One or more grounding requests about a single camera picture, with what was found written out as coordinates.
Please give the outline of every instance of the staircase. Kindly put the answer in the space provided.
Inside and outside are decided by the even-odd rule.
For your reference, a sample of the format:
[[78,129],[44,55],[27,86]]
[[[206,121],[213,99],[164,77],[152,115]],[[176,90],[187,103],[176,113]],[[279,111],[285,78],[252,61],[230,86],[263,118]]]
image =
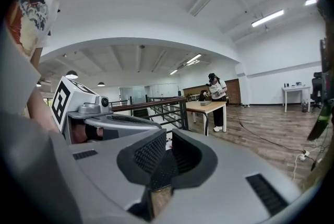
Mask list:
[[145,116],[149,116],[147,108],[134,110],[133,111],[133,116],[150,120],[148,117],[145,117]]

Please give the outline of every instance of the office chair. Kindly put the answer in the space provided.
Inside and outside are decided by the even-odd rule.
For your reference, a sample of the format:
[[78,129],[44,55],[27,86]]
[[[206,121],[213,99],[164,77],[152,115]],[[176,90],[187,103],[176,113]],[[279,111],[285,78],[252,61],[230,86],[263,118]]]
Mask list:
[[311,107],[313,107],[312,112],[314,112],[316,108],[321,109],[320,103],[322,102],[322,90],[323,90],[321,72],[314,73],[313,76],[314,76],[314,78],[312,79],[313,91],[311,94],[311,99],[314,100],[314,104],[311,105]]

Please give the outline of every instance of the sneaker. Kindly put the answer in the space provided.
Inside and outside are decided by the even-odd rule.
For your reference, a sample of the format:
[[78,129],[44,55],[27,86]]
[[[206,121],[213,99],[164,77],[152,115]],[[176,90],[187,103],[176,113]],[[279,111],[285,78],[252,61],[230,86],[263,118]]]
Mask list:
[[222,126],[216,126],[213,130],[218,132],[218,131],[221,131],[223,129]]

